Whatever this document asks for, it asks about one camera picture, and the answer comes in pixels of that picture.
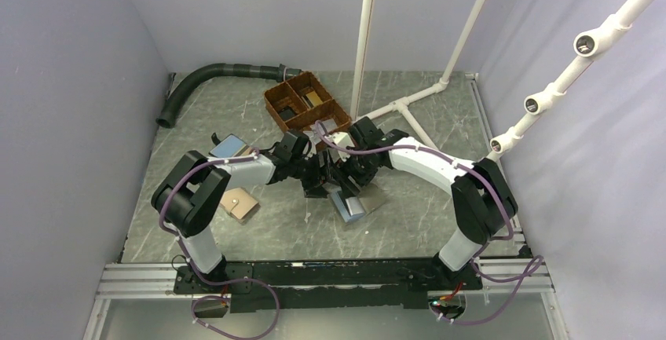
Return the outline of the grey leather card holder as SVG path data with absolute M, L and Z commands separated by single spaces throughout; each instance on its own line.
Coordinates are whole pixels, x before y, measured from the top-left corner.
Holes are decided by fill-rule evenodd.
M 346 224 L 360 220 L 380 208 L 387 201 L 386 193 L 371 183 L 355 195 L 347 195 L 341 189 L 328 194 L 333 207 Z

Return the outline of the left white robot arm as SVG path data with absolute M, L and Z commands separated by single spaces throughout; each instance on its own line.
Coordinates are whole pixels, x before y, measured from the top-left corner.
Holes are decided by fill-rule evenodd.
M 225 192 L 293 178 L 301 182 L 305 196 L 324 198 L 332 163 L 328 151 L 318 152 L 296 130 L 287 131 L 270 148 L 251 148 L 245 155 L 210 157 L 192 150 L 154 191 L 151 205 L 159 214 L 160 228 L 176 236 L 187 262 L 196 269 L 195 283 L 214 293 L 224 286 L 227 261 L 210 224 Z

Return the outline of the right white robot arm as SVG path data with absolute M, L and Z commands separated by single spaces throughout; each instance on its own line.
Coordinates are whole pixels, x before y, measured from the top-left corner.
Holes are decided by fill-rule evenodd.
M 416 176 L 451 196 L 456 229 L 435 256 L 434 282 L 451 289 L 463 278 L 463 268 L 486 245 L 500 237 L 511 239 L 511 219 L 518 204 L 497 162 L 458 159 L 431 148 L 402 130 L 381 131 L 367 117 L 346 132 L 328 133 L 315 125 L 322 141 L 345 156 L 342 168 L 359 185 L 373 179 L 381 167 Z

